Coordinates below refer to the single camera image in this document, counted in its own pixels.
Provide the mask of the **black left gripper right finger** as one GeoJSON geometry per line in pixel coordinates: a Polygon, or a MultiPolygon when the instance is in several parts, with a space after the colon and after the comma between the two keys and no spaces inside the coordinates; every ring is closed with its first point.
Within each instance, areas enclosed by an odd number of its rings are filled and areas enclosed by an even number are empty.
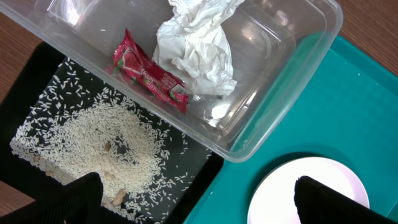
{"type": "Polygon", "coordinates": [[[294,190],[301,224],[395,224],[309,176],[298,178],[294,190]]]}

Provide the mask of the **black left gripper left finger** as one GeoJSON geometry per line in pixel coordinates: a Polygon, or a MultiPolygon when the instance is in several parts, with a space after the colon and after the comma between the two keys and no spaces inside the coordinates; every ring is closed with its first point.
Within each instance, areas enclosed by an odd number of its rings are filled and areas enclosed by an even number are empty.
{"type": "Polygon", "coordinates": [[[100,175],[90,172],[63,186],[57,193],[1,217],[1,223],[99,223],[102,196],[100,175]]]}

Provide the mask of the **white plate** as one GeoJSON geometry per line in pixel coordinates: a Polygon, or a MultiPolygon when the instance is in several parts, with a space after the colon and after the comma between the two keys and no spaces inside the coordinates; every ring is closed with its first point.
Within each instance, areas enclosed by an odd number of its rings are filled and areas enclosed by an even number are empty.
{"type": "Polygon", "coordinates": [[[247,222],[299,223],[294,187],[296,180],[305,175],[370,207],[366,189],[351,169],[333,159],[303,157],[281,164],[262,179],[249,204],[247,222]]]}

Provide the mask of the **white rice pile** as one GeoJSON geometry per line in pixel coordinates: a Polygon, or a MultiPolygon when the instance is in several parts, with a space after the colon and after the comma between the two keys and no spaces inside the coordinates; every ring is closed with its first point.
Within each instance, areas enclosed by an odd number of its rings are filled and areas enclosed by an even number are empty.
{"type": "Polygon", "coordinates": [[[66,58],[10,142],[63,185],[90,172],[131,223],[181,223],[220,162],[185,133],[66,58]]]}

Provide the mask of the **red snack wrapper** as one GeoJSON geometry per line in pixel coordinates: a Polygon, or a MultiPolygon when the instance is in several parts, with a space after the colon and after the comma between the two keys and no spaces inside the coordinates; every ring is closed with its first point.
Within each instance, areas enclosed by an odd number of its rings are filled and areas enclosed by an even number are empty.
{"type": "Polygon", "coordinates": [[[114,51],[112,63],[106,67],[106,72],[120,73],[125,81],[138,83],[160,101],[175,107],[183,114],[187,112],[192,99],[188,85],[154,62],[136,44],[128,29],[114,51]]]}

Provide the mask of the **white napkin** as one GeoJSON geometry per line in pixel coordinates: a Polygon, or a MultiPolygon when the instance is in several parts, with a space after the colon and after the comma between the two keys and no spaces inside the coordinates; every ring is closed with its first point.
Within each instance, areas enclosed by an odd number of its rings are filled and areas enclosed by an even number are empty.
{"type": "Polygon", "coordinates": [[[157,31],[153,60],[194,94],[228,96],[235,87],[222,28],[244,0],[169,0],[173,16],[157,31]]]}

